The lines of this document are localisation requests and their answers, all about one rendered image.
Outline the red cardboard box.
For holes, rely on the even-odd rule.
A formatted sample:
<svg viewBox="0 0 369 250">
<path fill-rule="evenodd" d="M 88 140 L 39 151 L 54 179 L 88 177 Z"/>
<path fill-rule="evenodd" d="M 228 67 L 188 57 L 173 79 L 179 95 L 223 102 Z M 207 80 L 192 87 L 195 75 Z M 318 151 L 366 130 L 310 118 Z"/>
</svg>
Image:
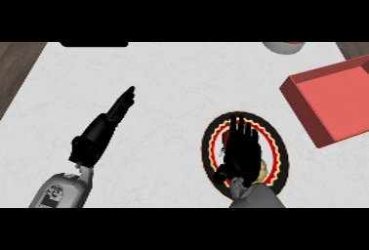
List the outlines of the red cardboard box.
<svg viewBox="0 0 369 250">
<path fill-rule="evenodd" d="M 369 55 L 290 75 L 279 90 L 316 148 L 369 132 Z"/>
</svg>

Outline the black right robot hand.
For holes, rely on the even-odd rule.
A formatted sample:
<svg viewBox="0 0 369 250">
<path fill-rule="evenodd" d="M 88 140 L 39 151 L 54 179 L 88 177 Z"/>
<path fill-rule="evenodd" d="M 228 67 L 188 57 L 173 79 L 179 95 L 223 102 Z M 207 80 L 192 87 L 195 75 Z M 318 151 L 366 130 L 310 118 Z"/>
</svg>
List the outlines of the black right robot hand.
<svg viewBox="0 0 369 250">
<path fill-rule="evenodd" d="M 262 169 L 262 146 L 259 131 L 244 117 L 231 116 L 229 137 L 225 147 L 223 163 L 214 173 L 214 182 L 222 185 L 225 180 L 242 179 L 244 187 L 257 181 Z"/>
</svg>

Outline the grey round pot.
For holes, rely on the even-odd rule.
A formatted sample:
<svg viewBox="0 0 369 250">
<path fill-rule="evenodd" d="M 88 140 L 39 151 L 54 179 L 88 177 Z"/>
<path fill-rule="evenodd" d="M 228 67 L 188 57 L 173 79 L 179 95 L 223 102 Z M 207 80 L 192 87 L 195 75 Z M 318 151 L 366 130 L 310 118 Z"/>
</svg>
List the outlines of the grey round pot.
<svg viewBox="0 0 369 250">
<path fill-rule="evenodd" d="M 293 55 L 302 50 L 304 42 L 265 42 L 265 46 L 281 55 Z"/>
</svg>

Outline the black patterned round plate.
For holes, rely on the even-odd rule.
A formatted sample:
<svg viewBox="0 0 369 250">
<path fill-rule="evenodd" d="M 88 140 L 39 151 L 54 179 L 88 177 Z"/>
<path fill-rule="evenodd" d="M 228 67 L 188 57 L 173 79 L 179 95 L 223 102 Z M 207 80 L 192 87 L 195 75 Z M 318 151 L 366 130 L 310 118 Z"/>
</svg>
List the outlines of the black patterned round plate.
<svg viewBox="0 0 369 250">
<path fill-rule="evenodd" d="M 210 181 L 222 195 L 226 198 L 231 198 L 229 180 L 226 180 L 222 185 L 217 185 L 214 182 L 214 172 L 219 168 L 219 165 L 223 163 L 225 146 L 222 144 L 222 133 L 231 128 L 232 115 L 237 117 L 242 116 L 244 120 L 251 123 L 251 128 L 259 131 L 260 146 L 263 151 L 263 171 L 260 175 L 260 182 L 271 187 L 275 194 L 279 194 L 287 183 L 290 171 L 287 147 L 273 125 L 263 117 L 248 112 L 234 111 L 223 114 L 210 123 L 206 130 L 201 152 L 204 169 Z"/>
</svg>

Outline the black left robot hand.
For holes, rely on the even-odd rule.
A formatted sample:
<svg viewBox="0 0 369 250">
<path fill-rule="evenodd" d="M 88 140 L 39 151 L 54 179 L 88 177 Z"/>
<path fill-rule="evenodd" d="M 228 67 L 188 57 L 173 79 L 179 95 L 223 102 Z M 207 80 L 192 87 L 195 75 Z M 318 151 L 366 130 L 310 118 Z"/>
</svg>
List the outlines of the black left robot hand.
<svg viewBox="0 0 369 250">
<path fill-rule="evenodd" d="M 85 167 L 92 168 L 104 155 L 119 124 L 135 104 L 135 90 L 136 87 L 132 86 L 110 111 L 95 118 L 85 133 L 71 142 L 70 161 Z"/>
</svg>

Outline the black flat appliance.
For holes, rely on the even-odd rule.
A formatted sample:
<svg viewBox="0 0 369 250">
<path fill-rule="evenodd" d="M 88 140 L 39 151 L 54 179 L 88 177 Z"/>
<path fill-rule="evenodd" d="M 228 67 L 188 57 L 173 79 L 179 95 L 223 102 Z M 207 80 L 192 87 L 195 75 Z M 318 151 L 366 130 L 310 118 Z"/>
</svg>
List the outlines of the black flat appliance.
<svg viewBox="0 0 369 250">
<path fill-rule="evenodd" d="M 129 42 L 59 42 L 67 48 L 126 48 Z"/>
</svg>

